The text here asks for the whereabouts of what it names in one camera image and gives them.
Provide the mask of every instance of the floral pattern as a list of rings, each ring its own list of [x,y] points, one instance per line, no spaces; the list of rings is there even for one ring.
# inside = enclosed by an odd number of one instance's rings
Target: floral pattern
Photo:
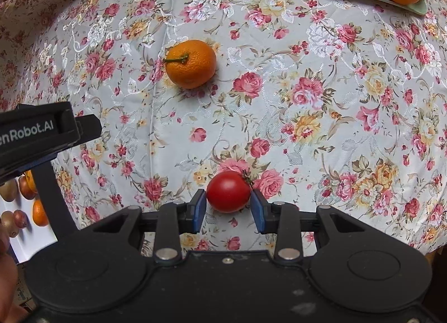
[[[100,119],[99,139],[53,162],[79,227],[234,170],[269,202],[332,205],[427,253],[447,235],[447,0],[426,2],[416,16],[372,0],[0,0],[0,110],[69,100]],[[193,90],[163,64],[187,39],[218,62]],[[248,208],[208,207],[181,241],[275,245]]]

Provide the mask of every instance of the kiwi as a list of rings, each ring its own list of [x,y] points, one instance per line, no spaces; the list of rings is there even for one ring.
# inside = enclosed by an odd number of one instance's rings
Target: kiwi
[[[8,180],[5,184],[0,186],[0,196],[6,202],[12,202],[16,199],[18,193],[17,183],[15,179]]]
[[[5,227],[9,237],[15,237],[19,234],[19,228],[14,222],[14,215],[11,211],[4,211],[1,214],[1,224]]]

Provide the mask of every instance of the cherry tomato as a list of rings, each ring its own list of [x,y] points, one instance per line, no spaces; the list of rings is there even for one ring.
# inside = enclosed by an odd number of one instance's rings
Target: cherry tomato
[[[232,213],[243,208],[250,198],[250,186],[235,171],[216,174],[206,188],[206,197],[217,211]]]

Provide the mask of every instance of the brown fruit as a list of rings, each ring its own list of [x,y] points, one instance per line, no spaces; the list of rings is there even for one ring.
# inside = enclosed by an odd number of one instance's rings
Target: brown fruit
[[[33,204],[33,221],[37,226],[44,227],[48,225],[48,217],[43,209],[41,200],[35,200]]]
[[[16,209],[13,213],[14,216],[14,223],[16,226],[20,229],[24,229],[26,226],[28,226],[28,217],[26,216],[26,213]]]
[[[33,199],[36,194],[31,190],[28,185],[28,181],[25,176],[19,177],[19,189],[22,196],[24,196],[27,200]]]
[[[5,227],[9,237],[15,237],[19,234],[19,228],[14,223],[14,215],[11,211],[4,211],[2,213],[1,224]]]
[[[34,193],[37,193],[37,187],[36,183],[34,183],[33,174],[30,170],[27,170],[25,172],[26,181],[28,182],[28,185],[30,186],[30,190],[32,190]]]
[[[17,183],[15,179],[8,180],[0,187],[0,196],[6,202],[12,202],[17,197]]]

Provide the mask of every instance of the green stem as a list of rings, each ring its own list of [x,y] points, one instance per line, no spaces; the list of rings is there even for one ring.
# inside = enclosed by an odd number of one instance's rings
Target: green stem
[[[181,63],[186,63],[186,61],[188,60],[189,54],[184,54],[183,56],[179,57],[179,58],[165,58],[163,61],[164,63],[169,63],[169,62],[181,62]]]

